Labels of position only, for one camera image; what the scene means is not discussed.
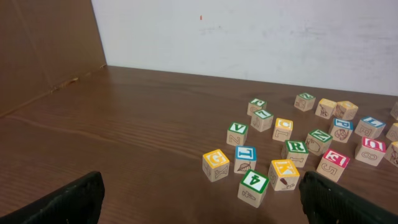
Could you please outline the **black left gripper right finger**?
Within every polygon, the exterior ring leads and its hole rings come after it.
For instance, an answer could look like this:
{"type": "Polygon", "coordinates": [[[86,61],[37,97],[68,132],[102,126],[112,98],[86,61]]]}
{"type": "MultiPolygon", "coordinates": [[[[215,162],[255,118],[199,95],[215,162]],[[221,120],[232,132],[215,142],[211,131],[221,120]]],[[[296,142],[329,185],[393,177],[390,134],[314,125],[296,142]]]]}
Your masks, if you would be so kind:
{"type": "Polygon", "coordinates": [[[317,172],[306,172],[298,187],[309,224],[397,224],[397,215],[317,172]]]}

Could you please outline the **green R block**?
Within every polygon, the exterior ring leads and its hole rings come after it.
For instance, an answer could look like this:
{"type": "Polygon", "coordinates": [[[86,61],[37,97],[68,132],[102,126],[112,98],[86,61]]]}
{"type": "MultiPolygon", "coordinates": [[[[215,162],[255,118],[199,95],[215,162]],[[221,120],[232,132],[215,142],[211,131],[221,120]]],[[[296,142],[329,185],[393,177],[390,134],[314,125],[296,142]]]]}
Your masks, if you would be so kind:
{"type": "Polygon", "coordinates": [[[303,168],[307,161],[309,151],[303,141],[285,140],[281,156],[290,159],[297,168],[303,168]]]}

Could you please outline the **yellow C block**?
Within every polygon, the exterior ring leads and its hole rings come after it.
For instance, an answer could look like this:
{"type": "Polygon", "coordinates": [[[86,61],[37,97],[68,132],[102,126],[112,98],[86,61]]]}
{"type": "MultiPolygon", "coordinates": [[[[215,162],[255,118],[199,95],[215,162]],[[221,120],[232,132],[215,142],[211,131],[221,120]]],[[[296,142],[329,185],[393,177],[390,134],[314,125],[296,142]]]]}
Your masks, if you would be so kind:
{"type": "Polygon", "coordinates": [[[275,121],[275,128],[272,135],[273,140],[282,142],[289,140],[293,131],[293,126],[293,121],[277,118],[275,121]]]}

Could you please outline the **yellow O block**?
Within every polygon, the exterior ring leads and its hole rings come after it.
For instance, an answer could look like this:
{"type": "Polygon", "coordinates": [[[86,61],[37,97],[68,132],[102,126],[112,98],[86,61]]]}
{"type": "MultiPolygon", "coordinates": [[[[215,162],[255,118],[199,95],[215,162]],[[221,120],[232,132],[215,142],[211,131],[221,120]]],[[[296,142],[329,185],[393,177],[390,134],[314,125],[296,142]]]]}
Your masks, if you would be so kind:
{"type": "Polygon", "coordinates": [[[398,123],[394,123],[386,134],[386,138],[390,141],[398,141],[398,123]]]}

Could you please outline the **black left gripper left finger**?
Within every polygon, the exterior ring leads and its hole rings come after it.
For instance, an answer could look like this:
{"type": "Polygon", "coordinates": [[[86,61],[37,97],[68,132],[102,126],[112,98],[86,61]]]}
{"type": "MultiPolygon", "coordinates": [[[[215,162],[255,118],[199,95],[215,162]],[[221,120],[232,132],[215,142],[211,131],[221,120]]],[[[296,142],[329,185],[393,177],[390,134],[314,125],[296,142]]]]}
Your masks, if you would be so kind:
{"type": "Polygon", "coordinates": [[[100,172],[92,171],[50,194],[1,217],[1,224],[97,224],[105,187],[100,172]]]}

